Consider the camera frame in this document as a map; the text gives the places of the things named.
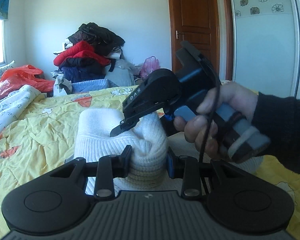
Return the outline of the black sleeved right forearm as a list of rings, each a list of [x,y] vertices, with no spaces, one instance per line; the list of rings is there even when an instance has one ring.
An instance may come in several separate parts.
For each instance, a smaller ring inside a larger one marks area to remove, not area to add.
[[[252,124],[271,140],[262,154],[300,174],[300,100],[260,93]]]

